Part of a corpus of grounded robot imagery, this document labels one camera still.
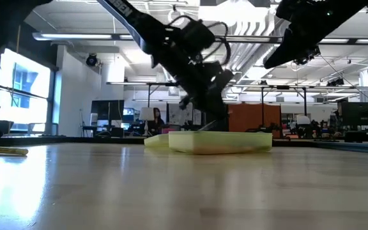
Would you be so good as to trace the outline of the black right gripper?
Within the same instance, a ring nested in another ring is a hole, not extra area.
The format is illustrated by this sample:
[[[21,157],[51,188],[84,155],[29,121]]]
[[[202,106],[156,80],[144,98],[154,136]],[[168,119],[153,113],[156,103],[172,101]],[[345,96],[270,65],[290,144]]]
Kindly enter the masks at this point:
[[[305,65],[320,55],[317,44],[347,20],[346,0],[281,0],[276,16],[289,22],[282,43],[264,61],[266,69],[292,61]]]

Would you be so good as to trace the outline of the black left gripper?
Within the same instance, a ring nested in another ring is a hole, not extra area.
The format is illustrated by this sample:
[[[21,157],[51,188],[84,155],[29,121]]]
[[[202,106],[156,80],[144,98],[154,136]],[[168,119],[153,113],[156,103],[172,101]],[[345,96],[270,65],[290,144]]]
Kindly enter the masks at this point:
[[[152,63],[164,67],[175,83],[187,93],[180,102],[182,107],[193,103],[201,111],[224,110],[226,116],[222,118],[205,112],[202,131],[228,132],[228,105],[224,105],[222,91],[233,74],[223,69],[220,61],[207,62],[202,55],[203,50],[195,55],[188,54],[180,44],[181,30],[177,27],[158,27],[154,30],[151,35]],[[214,43],[223,44],[227,55],[231,54],[224,37],[215,36]]]

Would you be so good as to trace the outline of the yellow translucent supply box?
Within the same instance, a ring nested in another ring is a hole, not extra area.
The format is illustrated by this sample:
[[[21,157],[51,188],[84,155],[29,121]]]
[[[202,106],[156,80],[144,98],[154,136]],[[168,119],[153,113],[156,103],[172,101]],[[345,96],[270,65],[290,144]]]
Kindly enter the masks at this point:
[[[144,140],[147,148],[169,148],[196,155],[269,151],[273,135],[264,132],[172,131]]]

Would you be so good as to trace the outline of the yellow marker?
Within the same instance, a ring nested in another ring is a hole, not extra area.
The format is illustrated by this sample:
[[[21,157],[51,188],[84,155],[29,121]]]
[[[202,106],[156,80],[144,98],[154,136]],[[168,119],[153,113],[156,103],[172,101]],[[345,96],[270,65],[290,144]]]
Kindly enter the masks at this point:
[[[1,154],[8,154],[8,155],[27,155],[28,150],[22,148],[5,148],[0,147]]]

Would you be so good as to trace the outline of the black ceiling spotlight cluster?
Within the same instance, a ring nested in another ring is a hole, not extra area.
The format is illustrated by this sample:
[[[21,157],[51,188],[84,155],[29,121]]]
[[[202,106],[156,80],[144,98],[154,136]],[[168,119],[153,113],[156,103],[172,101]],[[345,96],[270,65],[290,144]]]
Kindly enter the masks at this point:
[[[310,52],[308,54],[303,55],[302,57],[298,57],[293,60],[293,63],[296,65],[306,65],[310,61],[312,61],[315,57],[319,56],[321,53],[319,50],[315,50],[314,52]]]

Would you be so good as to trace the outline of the orange partition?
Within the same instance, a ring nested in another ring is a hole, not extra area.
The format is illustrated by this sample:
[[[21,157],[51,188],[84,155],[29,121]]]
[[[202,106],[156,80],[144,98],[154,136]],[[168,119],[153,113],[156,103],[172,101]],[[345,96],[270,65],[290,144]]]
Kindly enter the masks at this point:
[[[229,131],[245,132],[247,129],[258,129],[271,124],[280,125],[281,107],[270,104],[232,104],[228,105]]]

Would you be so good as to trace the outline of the white ceiling ducts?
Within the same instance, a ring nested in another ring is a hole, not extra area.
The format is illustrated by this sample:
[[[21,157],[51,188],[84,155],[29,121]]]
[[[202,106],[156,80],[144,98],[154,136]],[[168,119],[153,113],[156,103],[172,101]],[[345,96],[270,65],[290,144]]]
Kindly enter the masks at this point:
[[[275,27],[275,23],[274,23],[275,19],[273,16],[267,16],[264,20],[257,22],[256,23],[256,27],[255,30],[253,32],[249,32],[247,31],[246,35],[248,36],[268,36],[274,29]],[[242,68],[242,66],[247,62],[250,53],[252,52],[252,49],[254,47],[254,44],[249,43],[243,43],[243,44],[239,44],[238,47],[238,55],[236,56],[235,60],[233,61],[233,63],[229,66],[232,70],[240,70]]]

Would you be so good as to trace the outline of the person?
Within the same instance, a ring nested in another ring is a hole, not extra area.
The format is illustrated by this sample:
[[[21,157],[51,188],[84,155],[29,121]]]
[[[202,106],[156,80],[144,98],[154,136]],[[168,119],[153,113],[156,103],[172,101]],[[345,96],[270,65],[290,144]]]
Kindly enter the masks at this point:
[[[342,104],[346,102],[347,102],[346,99],[337,101],[337,110],[332,111],[330,115],[329,121],[330,128],[333,128],[334,130],[342,128]]]
[[[151,131],[153,134],[159,134],[162,131],[163,126],[165,125],[163,119],[161,118],[160,109],[154,107],[153,108],[154,120],[152,121]]]

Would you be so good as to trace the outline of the wide black monitor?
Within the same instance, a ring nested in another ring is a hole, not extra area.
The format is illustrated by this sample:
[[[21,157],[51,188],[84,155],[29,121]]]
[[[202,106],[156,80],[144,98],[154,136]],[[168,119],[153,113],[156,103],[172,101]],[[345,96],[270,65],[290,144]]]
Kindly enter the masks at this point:
[[[368,102],[344,102],[341,111],[343,125],[368,126]]]

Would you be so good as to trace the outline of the black monitor on stand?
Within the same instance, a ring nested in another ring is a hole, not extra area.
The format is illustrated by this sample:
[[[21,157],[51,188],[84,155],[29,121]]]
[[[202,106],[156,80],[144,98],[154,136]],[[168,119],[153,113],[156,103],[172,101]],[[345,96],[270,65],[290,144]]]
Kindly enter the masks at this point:
[[[123,121],[124,100],[93,100],[91,113],[97,114],[99,126],[120,125]]]

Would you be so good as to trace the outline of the large window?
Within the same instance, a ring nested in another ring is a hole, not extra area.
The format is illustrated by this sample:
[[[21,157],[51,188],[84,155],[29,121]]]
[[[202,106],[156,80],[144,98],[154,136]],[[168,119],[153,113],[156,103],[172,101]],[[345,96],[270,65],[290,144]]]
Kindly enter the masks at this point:
[[[45,130],[52,70],[10,49],[0,57],[0,121],[11,131]]]

